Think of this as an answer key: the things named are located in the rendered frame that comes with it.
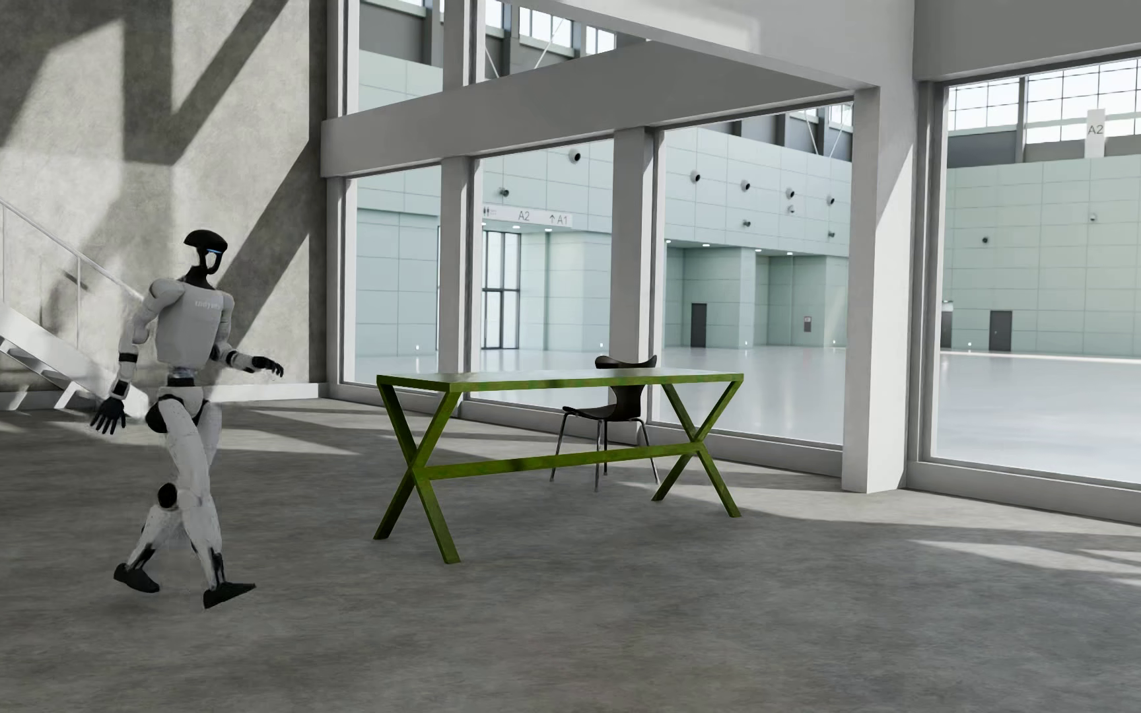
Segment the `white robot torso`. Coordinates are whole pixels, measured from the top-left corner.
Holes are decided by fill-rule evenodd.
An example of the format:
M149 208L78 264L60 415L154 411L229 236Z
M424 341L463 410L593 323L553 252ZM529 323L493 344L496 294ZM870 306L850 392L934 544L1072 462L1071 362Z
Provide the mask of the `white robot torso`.
M195 375L207 362L232 364L228 337L234 300L228 293L178 279L155 279L149 294L161 308L155 343L157 360L170 365L167 386L195 386Z

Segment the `black robot head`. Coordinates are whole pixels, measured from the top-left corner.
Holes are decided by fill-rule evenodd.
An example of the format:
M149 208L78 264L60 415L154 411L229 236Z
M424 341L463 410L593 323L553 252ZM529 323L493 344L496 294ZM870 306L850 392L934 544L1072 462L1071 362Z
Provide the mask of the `black robot head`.
M227 241L215 230L192 230L186 235L184 244L199 251L199 265L191 267L185 278L193 283L205 282L207 275L215 274L228 249Z

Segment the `white right robot leg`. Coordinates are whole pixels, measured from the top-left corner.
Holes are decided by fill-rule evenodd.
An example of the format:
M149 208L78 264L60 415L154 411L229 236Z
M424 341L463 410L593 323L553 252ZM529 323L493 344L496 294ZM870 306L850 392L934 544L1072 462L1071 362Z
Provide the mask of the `white right robot leg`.
M161 396L165 396L167 388L179 388L187 386L165 386L157 391L157 399ZM146 424L154 432L161 434L164 437L167 427L164 421L157 411L157 399L149 407L149 413L146 416ZM178 491L176 491L176 472L173 459L172 461L172 479L165 483L157 489L156 501L149 507L149 513L146 516L146 522L141 527L141 535L138 538L137 544L132 549L130 556L126 558L123 564L118 564L116 572L114 572L114 578L123 582L127 586L137 590L137 592L157 592L157 584L155 580L152 580L147 572L145 572L145 564L149 558L157 551L157 549L165 545L165 542L183 530L186 530L183 526L183 511L178 507Z

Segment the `white left robot leg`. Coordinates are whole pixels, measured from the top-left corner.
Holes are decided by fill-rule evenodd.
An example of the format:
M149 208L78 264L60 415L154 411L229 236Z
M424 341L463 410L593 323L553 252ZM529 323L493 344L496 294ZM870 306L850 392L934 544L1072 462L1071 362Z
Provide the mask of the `white left robot leg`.
M227 581L222 560L222 535L209 473L221 435L222 410L207 402L197 386L167 388L156 405L167 427L167 448L178 472L176 491L183 526L208 582L203 603L209 609L254 588Z

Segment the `green x-leg desk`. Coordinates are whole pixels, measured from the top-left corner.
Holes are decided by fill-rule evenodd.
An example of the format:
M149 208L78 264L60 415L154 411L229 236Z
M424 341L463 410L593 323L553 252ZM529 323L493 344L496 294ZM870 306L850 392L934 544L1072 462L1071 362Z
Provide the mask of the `green x-leg desk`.
M437 479L503 475L526 471L544 471L555 467L583 464L605 464L620 461L639 461L650 457L678 457L674 468L659 483L653 500L663 500L672 489L677 479L691 457L698 457L701 464L717 491L726 512L733 518L741 516L733 494L725 485L718 467L706 446L706 438L744 376L739 372L721 372L721 370L699 368L563 368L531 370L531 372L467 372L434 374L379 374L377 388L388 413L394 435L405 462L405 471L397 491L393 494L382 521L374 533L374 538L388 538L398 522L408 496L415 492L421 501L427 520L430 524L435 542L440 549L445 564L458 564L460 557L446 524L442 508L432 487ZM675 384L681 383L725 383L725 392L701 426L693 426ZM440 438L450 416L455 410L460 397L466 392L493 391L544 391L557 388L580 387L631 387L659 386L667 396L672 410L687 436L685 443L659 444L659 446L631 446L624 449L594 449L593 452L555 453L552 456L494 459L454 464L430 464L430 457ZM408 429L407 419L402 410L397 388L407 387L416 390L442 392L442 402L427 427L422 439L416 441Z

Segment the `hanging A2 A1 direction sign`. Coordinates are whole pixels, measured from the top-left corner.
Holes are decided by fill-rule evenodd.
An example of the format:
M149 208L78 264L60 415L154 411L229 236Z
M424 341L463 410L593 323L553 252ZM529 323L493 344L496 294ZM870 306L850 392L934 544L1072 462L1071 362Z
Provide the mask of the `hanging A2 A1 direction sign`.
M572 213L518 205L484 203L482 206L482 219L484 221L496 222L537 224L553 230L572 230L574 227L574 216Z

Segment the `white robot leg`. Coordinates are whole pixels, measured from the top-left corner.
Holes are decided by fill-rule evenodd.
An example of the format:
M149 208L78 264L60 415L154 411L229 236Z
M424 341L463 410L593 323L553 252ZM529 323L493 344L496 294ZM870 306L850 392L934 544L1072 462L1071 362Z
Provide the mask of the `white robot leg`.
M203 603L209 609L254 588L227 581L222 560L222 535L209 473L221 435L222 410L207 402L197 386L167 388L156 405L167 427L167 448L178 472L176 491L183 526L208 582Z
M167 388L179 388L187 386L165 386L157 391L157 399L161 396L165 396ZM146 424L154 432L161 434L164 437L167 427L164 421L157 411L157 399L149 407L149 413L146 416ZM123 582L127 586L137 590L137 592L157 592L157 584L155 580L152 580L147 572L145 572L145 564L149 558L157 551L157 549L165 545L165 542L183 530L186 530L183 526L183 511L178 507L178 491L176 491L176 472L173 459L172 461L172 479L165 483L157 489L156 501L149 507L149 513L146 516L146 522L141 527L141 535L138 538L137 544L132 549L130 556L126 558L123 564L118 564L116 572L114 572L114 578Z

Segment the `black chair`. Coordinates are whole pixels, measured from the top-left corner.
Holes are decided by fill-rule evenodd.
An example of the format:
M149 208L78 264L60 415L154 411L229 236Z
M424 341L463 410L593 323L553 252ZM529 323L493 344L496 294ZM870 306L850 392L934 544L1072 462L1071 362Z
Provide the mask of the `black chair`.
M610 358L609 355L597 356L594 360L596 368L654 368L657 366L658 355L652 355L652 357L644 363L625 363L617 359ZM565 423L567 418L577 416L588 420L594 420L597 423L597 431L594 437L594 448L597 446L600 449L609 449L609 424L610 423L636 423L640 424L642 430L642 436L645 440L645 446L650 446L648 438L648 429L646 429L645 421L642 419L642 394L644 386L612 386L612 396L615 397L615 402L610 405L602 407L594 407L593 410L575 410L574 407L563 407L563 426L559 428L558 441L555 447L555 454L561 451L563 436L565 432ZM594 492L598 492L598 486L600 485L600 477L602 470L609 471L609 464L600 463L594 465Z

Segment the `white staircase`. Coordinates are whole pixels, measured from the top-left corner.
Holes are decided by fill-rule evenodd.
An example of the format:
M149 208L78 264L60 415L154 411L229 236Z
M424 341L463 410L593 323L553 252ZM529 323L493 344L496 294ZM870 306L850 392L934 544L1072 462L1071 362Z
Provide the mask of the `white staircase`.
M68 341L0 300L0 351L39 376L65 388L57 403L59 408L73 395L103 402L110 396L110 388L118 382L118 359L113 359L113 368L106 368L104 363L80 349L84 315L95 314L95 308L83 303L83 295L76 297L76 315L72 317L75 340Z

